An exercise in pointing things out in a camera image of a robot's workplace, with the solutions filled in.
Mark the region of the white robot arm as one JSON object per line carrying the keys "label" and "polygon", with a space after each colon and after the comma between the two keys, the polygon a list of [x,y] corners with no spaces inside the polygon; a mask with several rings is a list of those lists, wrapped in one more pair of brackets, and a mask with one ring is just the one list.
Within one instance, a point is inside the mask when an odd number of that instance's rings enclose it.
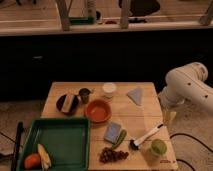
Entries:
{"label": "white robot arm", "polygon": [[208,70],[200,62],[174,68],[166,74],[166,86],[158,94],[165,126],[169,126],[176,116],[173,108],[185,100],[213,114],[213,88],[205,84],[207,78]]}

